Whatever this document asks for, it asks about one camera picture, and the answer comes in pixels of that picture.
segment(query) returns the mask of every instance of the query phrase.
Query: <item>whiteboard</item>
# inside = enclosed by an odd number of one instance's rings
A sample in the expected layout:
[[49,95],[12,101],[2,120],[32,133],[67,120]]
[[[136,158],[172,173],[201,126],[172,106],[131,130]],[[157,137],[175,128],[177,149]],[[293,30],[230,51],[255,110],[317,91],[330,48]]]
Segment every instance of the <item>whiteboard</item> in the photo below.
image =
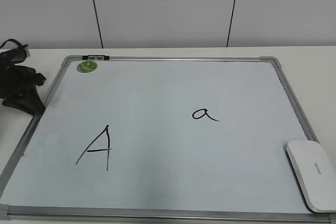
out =
[[[73,61],[0,202],[307,214],[288,163],[307,140],[267,62]],[[195,119],[193,113],[207,109]],[[204,111],[196,113],[200,117]],[[109,125],[111,148],[85,152]],[[107,148],[103,134],[90,149]]]

